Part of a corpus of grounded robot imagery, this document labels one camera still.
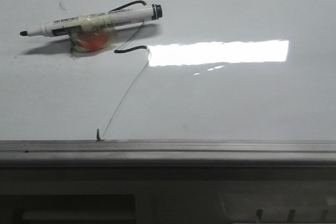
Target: white surface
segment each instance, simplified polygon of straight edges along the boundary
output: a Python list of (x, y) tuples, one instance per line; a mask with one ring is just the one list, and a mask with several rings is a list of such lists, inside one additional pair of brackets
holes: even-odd
[[(104, 131), (147, 52), (74, 57), (65, 38), (19, 32), (130, 1), (0, 0), (1, 140), (90, 140)], [(129, 46), (151, 46), (153, 61), (104, 138), (334, 139), (334, 0), (145, 1), (161, 4), (163, 18)], [(289, 47), (279, 53), (270, 41)]]

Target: whiteboard marker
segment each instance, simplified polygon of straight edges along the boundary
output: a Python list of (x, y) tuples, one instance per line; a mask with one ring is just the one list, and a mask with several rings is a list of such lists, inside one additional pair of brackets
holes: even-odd
[(162, 18), (161, 5), (145, 5), (142, 9), (121, 9), (74, 18), (47, 22), (20, 32), (22, 36), (56, 37), (69, 32), (97, 31), (108, 27), (123, 26)]

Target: black marker cap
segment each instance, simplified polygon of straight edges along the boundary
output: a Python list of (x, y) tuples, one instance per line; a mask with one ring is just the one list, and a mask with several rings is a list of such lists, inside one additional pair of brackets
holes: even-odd
[(156, 5), (156, 14), (158, 15), (158, 18), (162, 18), (162, 7), (161, 7), (161, 5)]

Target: gray frame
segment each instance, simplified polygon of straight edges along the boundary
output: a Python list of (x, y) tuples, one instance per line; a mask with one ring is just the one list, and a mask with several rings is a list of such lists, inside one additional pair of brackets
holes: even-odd
[(336, 141), (0, 141), (1, 167), (336, 166)]

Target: whiteboard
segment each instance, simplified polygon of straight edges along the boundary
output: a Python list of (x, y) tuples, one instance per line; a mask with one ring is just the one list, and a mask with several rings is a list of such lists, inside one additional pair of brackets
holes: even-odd
[(0, 140), (334, 139), (334, 0), (145, 0), (150, 57), (19, 35), (131, 1), (0, 0)]

